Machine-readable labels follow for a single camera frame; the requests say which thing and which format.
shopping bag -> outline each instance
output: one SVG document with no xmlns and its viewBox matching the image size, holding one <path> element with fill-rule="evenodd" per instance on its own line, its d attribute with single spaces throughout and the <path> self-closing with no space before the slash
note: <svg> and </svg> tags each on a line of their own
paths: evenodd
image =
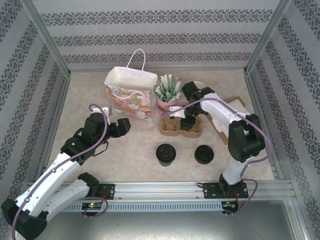
<svg viewBox="0 0 320 240">
<path fill-rule="evenodd" d="M 144 60 L 141 70 L 129 68 L 134 54 L 141 50 Z M 114 109 L 124 117 L 152 122 L 156 102 L 153 88 L 158 76 L 144 71 L 146 54 L 139 48 L 132 54 L 126 67 L 115 66 L 106 76 L 104 85 Z"/>
</svg>

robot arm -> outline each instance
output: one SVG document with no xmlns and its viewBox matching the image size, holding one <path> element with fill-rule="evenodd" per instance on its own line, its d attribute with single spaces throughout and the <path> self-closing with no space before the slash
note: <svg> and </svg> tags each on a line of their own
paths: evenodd
<svg viewBox="0 0 320 240">
<path fill-rule="evenodd" d="M 234 112 L 237 112 L 261 129 L 260 119 L 255 114 L 246 115 L 238 112 L 224 102 L 211 88 L 198 89 L 193 81 L 185 84 L 182 87 L 182 91 L 190 104 L 200 99 L 216 99 L 197 102 L 184 110 L 170 114 L 170 116 L 181 117 L 180 125 L 182 130 L 190 130 L 196 122 L 196 116 L 199 114 L 210 114 L 228 129 L 228 150 L 231 154 L 231 160 L 219 179 L 220 189 L 224 195 L 227 195 L 230 188 L 236 187 L 243 181 L 241 175 L 245 166 L 254 160 L 266 146 L 263 136 L 251 125 L 235 115 Z M 177 106 L 170 107 L 170 111 L 179 108 Z"/>
<path fill-rule="evenodd" d="M 125 135 L 130 130 L 130 127 L 131 125 L 127 118 L 119 119 L 117 124 L 108 123 L 106 134 L 97 147 L 108 143 L 109 138 L 119 138 Z M 57 155 L 45 173 L 15 200 L 8 198 L 3 202 L 1 205 L 3 215 L 7 223 L 12 226 L 18 209 L 25 200 L 27 201 L 22 208 L 16 224 L 16 230 L 26 240 L 37 238 L 43 232 L 47 223 L 68 205 L 86 196 L 96 196 L 99 181 L 87 172 L 79 175 L 78 179 L 69 187 L 56 194 L 54 193 L 89 157 L 94 156 L 97 147 L 74 160 L 66 162 L 56 170 L 53 171 L 53 169 L 70 157 L 92 147 L 102 137 L 104 128 L 103 115 L 97 111 L 93 111 L 90 117 L 86 119 L 84 127 L 78 129 L 71 138 L 66 140 L 61 148 L 61 153 Z M 37 183 L 50 171 L 53 171 L 53 173 L 42 182 L 30 199 L 26 199 Z"/>
</svg>

white bag handle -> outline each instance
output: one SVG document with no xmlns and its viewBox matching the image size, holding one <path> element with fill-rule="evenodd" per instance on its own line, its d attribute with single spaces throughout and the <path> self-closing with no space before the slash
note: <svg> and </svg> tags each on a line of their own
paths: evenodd
<svg viewBox="0 0 320 240">
<path fill-rule="evenodd" d="M 144 71 L 144 68 L 145 68 L 145 63 L 146 63 L 146 54 L 145 54 L 145 51 L 143 51 L 141 48 L 135 50 L 135 51 L 132 53 L 129 62 L 128 62 L 128 64 L 126 65 L 126 68 L 128 68 L 128 66 L 129 66 L 132 58 L 134 57 L 135 53 L 136 53 L 137 51 L 139 51 L 139 50 L 141 50 L 141 51 L 143 52 L 143 65 L 142 65 L 142 72 L 143 72 L 143 71 Z M 116 89 L 114 89 L 114 90 L 112 91 L 113 95 L 115 95 L 115 90 L 117 90 L 118 88 L 119 88 L 119 87 L 117 87 Z M 120 97 L 120 96 L 117 96 L 117 95 L 115 95 L 115 96 L 116 96 L 118 99 L 128 99 L 128 98 L 130 98 L 134 93 L 135 93 L 135 90 L 133 90 L 133 92 L 132 92 L 132 93 L 130 94 L 130 96 L 128 96 L 128 97 Z"/>
</svg>

damask wallpaper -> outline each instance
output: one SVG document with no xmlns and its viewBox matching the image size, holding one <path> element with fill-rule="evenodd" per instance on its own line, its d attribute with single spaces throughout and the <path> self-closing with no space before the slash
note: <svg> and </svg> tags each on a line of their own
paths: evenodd
<svg viewBox="0 0 320 240">
<path fill-rule="evenodd" d="M 279 0 L 35 0 L 71 70 L 124 66 L 243 68 Z M 137 54 L 132 67 L 141 67 Z"/>
<path fill-rule="evenodd" d="M 251 72 L 282 171 L 320 239 L 320 2 L 294 0 Z"/>
<path fill-rule="evenodd" d="M 0 0 L 0 203 L 37 174 L 65 77 L 19 0 Z M 0 210 L 0 239 L 9 227 Z"/>
</svg>

paper cup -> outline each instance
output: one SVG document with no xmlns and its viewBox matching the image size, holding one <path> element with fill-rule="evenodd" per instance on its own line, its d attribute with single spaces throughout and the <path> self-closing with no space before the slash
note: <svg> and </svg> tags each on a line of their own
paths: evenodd
<svg viewBox="0 0 320 240">
<path fill-rule="evenodd" d="M 174 100 L 173 102 L 164 102 L 161 101 L 158 97 L 156 98 L 157 102 L 157 111 L 158 114 L 161 116 L 161 114 L 169 109 L 169 107 L 173 107 L 177 105 L 178 99 Z"/>
</svg>

